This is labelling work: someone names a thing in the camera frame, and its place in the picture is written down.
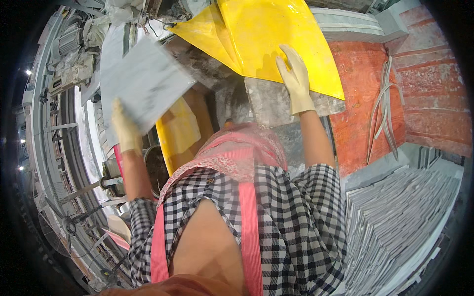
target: yellow tray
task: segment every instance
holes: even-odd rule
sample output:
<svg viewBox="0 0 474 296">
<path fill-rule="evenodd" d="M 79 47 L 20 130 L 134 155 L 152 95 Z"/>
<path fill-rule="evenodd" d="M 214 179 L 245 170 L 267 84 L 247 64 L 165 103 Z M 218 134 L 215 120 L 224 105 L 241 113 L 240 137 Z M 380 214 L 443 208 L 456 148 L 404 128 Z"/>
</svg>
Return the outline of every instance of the yellow tray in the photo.
<svg viewBox="0 0 474 296">
<path fill-rule="evenodd" d="M 236 73 L 283 82 L 275 58 L 288 44 L 303 58 L 310 90 L 344 100 L 331 50 L 303 0 L 218 0 L 169 28 Z"/>
<path fill-rule="evenodd" d="M 156 122 L 156 131 L 171 176 L 179 167 L 193 160 L 214 134 L 204 97 L 189 89 Z"/>
</svg>

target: orange wooden board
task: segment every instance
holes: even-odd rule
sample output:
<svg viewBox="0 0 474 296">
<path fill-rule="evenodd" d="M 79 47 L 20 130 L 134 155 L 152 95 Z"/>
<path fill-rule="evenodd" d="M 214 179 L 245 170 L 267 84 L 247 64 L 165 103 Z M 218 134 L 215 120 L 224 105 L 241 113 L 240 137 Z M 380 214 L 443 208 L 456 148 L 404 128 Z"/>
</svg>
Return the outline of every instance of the orange wooden board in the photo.
<svg viewBox="0 0 474 296">
<path fill-rule="evenodd" d="M 388 58 L 382 44 L 378 43 L 330 42 L 329 47 L 346 97 L 346 110 L 329 116 L 339 174 L 344 177 L 367 165 L 370 114 L 380 89 L 382 64 Z M 397 83 L 393 71 L 390 82 Z M 397 146 L 400 146 L 405 142 L 405 122 L 400 96 L 395 88 L 390 89 L 390 102 L 393 132 Z M 382 131 L 373 144 L 370 163 L 390 152 Z"/>
</svg>

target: checkered shirt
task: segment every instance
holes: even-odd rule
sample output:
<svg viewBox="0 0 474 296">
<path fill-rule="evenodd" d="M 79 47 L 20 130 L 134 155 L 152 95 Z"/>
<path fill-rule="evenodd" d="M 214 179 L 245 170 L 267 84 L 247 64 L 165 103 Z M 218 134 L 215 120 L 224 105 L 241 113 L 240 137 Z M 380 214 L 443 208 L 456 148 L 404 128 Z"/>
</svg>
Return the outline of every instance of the checkered shirt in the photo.
<svg viewBox="0 0 474 296">
<path fill-rule="evenodd" d="M 346 255 L 346 201 L 340 196 L 336 171 L 317 164 L 290 180 L 279 167 L 256 166 L 255 193 L 264 295 L 329 295 L 344 277 Z M 238 182 L 199 168 L 179 180 L 164 202 L 168 265 L 202 199 L 216 205 L 240 246 Z M 135 286 L 151 282 L 155 207 L 148 199 L 130 203 L 129 259 Z"/>
</svg>

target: yellow glove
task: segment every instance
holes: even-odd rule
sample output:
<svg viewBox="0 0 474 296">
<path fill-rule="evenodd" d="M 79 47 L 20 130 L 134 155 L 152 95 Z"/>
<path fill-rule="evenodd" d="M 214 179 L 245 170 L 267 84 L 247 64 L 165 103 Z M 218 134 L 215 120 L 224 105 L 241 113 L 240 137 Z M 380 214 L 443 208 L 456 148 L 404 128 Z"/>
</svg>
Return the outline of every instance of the yellow glove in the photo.
<svg viewBox="0 0 474 296">
<path fill-rule="evenodd" d="M 290 93 L 290 114 L 295 115 L 308 110 L 316 111 L 313 100 L 310 97 L 308 69 L 306 69 L 303 59 L 289 45 L 280 45 L 280 49 L 285 53 L 288 64 L 292 68 L 288 71 L 283 59 L 280 56 L 276 57 L 276 66 Z"/>
<path fill-rule="evenodd" d="M 112 102 L 112 124 L 120 143 L 120 153 L 135 150 L 142 157 L 143 142 L 137 125 L 123 114 L 123 107 L 119 98 Z"/>
</svg>

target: person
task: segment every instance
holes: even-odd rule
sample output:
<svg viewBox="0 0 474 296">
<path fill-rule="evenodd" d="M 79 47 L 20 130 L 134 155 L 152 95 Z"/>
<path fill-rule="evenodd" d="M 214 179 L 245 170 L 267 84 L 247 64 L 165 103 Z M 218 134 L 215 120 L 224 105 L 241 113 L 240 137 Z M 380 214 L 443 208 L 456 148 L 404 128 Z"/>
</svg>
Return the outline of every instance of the person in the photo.
<svg viewBox="0 0 474 296">
<path fill-rule="evenodd" d="M 291 69 L 281 57 L 276 63 L 290 113 L 300 117 L 306 164 L 293 180 L 275 134 L 253 123 L 231 125 L 169 178 L 156 201 L 141 136 L 114 101 L 132 283 L 141 295 L 329 295 L 343 280 L 345 200 L 334 154 L 302 58 L 280 48 Z"/>
</svg>

